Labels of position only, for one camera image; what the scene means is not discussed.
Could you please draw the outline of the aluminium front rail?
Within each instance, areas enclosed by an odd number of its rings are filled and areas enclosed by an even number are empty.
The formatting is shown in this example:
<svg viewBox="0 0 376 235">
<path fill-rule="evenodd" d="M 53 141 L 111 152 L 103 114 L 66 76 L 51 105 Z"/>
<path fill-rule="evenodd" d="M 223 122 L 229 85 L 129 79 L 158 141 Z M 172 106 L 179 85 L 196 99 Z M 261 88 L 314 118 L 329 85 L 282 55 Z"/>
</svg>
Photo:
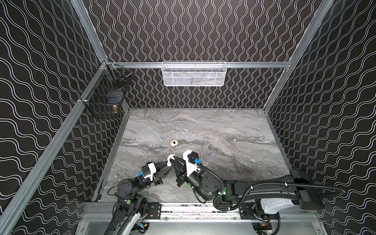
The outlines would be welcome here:
<svg viewBox="0 0 376 235">
<path fill-rule="evenodd" d="M 143 219 L 143 222 L 255 222 L 241 220 L 240 212 L 218 211 L 211 203 L 164 203 L 161 218 Z M 114 202 L 88 203 L 84 209 L 81 222 L 109 222 L 112 219 Z"/>
</svg>

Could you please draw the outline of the beige earbud charging case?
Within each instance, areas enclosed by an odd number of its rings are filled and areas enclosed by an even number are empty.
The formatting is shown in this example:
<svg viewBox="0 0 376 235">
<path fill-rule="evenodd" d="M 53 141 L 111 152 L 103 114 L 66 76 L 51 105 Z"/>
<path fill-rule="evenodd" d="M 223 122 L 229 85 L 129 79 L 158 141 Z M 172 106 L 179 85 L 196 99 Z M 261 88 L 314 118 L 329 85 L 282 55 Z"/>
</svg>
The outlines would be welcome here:
<svg viewBox="0 0 376 235">
<path fill-rule="evenodd" d="M 170 146 L 171 146 L 171 147 L 176 147 L 176 146 L 178 146 L 178 144 L 179 144 L 178 140 L 172 140 L 172 141 L 170 142 Z"/>
</svg>

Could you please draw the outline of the white mesh wall basket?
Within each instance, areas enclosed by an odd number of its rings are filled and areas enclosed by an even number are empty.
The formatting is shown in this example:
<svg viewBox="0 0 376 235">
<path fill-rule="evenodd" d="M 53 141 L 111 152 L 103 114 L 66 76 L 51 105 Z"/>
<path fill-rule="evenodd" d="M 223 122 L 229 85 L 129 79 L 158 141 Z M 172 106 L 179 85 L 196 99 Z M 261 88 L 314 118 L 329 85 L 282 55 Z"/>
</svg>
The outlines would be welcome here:
<svg viewBox="0 0 376 235">
<path fill-rule="evenodd" d="M 224 61 L 163 61 L 163 84 L 168 87 L 221 87 L 225 83 Z"/>
</svg>

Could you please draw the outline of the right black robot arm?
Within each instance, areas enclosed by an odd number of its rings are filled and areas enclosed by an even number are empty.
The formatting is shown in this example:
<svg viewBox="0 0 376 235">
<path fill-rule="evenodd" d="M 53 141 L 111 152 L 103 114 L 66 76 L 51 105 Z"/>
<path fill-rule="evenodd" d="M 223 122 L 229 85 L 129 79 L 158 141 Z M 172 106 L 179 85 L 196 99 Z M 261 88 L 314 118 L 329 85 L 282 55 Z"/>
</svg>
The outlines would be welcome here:
<svg viewBox="0 0 376 235">
<path fill-rule="evenodd" d="M 225 212 L 251 203 L 253 215 L 259 218 L 295 206 L 306 211 L 322 210 L 325 197 L 347 194 L 342 188 L 314 184 L 299 170 L 276 179 L 239 181 L 224 180 L 199 159 L 185 160 L 170 155 L 167 166 L 174 169 L 177 185 L 188 184 L 200 203 L 211 201 L 217 210 Z"/>
</svg>

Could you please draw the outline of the brass object in basket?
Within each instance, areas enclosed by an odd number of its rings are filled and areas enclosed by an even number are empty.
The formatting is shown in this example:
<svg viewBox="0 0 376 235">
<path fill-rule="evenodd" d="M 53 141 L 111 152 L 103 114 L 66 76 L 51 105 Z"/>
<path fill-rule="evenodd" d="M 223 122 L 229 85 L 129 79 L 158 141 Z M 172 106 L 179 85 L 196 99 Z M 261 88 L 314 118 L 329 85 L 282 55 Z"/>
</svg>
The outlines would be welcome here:
<svg viewBox="0 0 376 235">
<path fill-rule="evenodd" d="M 112 112 L 113 112 L 114 114 L 117 114 L 117 113 L 118 113 L 118 106 L 117 106 L 117 105 L 113 105 L 113 106 L 112 106 Z"/>
</svg>

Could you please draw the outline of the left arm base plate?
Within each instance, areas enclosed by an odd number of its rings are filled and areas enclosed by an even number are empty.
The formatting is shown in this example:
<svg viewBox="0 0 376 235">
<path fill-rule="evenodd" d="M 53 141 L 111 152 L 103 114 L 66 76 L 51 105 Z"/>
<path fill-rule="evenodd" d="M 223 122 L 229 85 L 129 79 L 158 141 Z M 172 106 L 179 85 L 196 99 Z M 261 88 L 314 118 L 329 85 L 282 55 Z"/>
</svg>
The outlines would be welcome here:
<svg viewBox="0 0 376 235">
<path fill-rule="evenodd" d="M 158 220 L 161 218 L 162 204 L 158 202 L 149 202 L 147 204 L 145 219 Z"/>
</svg>

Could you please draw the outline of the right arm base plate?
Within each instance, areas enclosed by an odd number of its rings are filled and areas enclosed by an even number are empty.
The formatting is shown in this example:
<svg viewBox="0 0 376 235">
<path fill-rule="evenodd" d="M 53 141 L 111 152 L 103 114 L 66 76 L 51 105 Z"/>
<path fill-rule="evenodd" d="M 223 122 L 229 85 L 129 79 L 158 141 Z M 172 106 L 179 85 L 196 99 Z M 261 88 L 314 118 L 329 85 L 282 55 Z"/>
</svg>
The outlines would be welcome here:
<svg viewBox="0 0 376 235">
<path fill-rule="evenodd" d="M 267 222 L 270 220 L 278 220 L 277 214 L 266 214 L 261 206 L 255 203 L 245 203 L 239 208 L 241 220 L 256 220 Z"/>
</svg>

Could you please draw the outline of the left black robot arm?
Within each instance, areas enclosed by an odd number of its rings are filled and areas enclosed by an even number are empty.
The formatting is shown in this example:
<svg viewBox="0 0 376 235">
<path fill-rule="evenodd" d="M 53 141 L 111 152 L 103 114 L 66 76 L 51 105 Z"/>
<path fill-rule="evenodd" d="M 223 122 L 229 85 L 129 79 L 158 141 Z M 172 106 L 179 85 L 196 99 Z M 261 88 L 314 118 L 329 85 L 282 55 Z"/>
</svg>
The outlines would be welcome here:
<svg viewBox="0 0 376 235">
<path fill-rule="evenodd" d="M 167 161 L 149 162 L 136 177 L 121 180 L 114 188 L 117 202 L 112 209 L 112 219 L 106 235 L 130 235 L 139 228 L 144 229 L 143 219 L 148 216 L 148 200 L 140 194 L 152 185 L 163 184 L 163 179 L 172 170 Z"/>
</svg>

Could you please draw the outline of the white round charging case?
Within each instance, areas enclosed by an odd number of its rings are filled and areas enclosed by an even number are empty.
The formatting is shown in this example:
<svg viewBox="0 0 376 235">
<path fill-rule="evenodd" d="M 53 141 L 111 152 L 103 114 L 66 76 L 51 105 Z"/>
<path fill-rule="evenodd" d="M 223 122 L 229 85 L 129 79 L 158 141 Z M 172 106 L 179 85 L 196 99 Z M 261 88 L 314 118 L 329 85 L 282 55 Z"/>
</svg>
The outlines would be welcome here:
<svg viewBox="0 0 376 235">
<path fill-rule="evenodd" d="M 176 157 L 176 155 L 174 155 L 174 154 L 171 154 L 167 157 L 167 166 L 168 167 L 172 166 L 172 160 L 175 160 L 175 157 Z"/>
</svg>

